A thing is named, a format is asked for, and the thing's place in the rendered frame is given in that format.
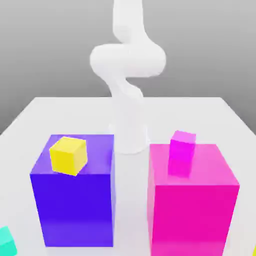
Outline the small turquoise cube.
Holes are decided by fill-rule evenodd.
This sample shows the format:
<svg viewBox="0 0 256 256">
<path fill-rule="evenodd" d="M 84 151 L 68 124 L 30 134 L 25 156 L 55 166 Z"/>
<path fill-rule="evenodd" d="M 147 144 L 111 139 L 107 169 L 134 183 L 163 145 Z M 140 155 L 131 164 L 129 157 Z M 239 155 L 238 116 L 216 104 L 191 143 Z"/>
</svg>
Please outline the small turquoise cube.
<svg viewBox="0 0 256 256">
<path fill-rule="evenodd" d="M 0 256 L 16 256 L 14 238 L 7 226 L 0 228 Z"/>
</svg>

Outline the small magenta cube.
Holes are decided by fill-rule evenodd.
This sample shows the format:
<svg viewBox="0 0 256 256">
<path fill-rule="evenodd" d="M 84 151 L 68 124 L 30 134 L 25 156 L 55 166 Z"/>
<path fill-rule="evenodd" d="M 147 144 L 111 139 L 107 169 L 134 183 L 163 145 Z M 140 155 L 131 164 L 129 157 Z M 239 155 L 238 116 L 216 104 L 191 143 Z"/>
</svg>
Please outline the small magenta cube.
<svg viewBox="0 0 256 256">
<path fill-rule="evenodd" d="M 171 137 L 168 155 L 168 174 L 189 177 L 196 148 L 196 134 L 176 130 Z"/>
</svg>

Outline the large purple box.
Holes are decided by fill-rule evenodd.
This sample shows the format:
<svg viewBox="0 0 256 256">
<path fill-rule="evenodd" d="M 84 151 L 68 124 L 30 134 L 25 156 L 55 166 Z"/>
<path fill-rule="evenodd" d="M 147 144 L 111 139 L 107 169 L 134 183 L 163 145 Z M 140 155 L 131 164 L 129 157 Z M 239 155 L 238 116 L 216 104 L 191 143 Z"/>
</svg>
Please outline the large purple box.
<svg viewBox="0 0 256 256">
<path fill-rule="evenodd" d="M 50 136 L 30 172 L 44 244 L 112 247 L 116 211 L 114 135 L 73 135 L 86 140 L 88 155 L 88 163 L 76 176 L 52 170 L 50 147 L 61 137 Z"/>
</svg>

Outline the large pink box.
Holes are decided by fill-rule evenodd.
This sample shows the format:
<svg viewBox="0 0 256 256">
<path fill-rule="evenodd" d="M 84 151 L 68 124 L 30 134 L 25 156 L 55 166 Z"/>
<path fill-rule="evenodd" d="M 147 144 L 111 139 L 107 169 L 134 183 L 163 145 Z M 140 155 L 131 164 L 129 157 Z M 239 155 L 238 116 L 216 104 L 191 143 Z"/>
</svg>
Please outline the large pink box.
<svg viewBox="0 0 256 256">
<path fill-rule="evenodd" d="M 222 256 L 240 185 L 214 144 L 197 144 L 190 163 L 149 147 L 150 256 Z"/>
</svg>

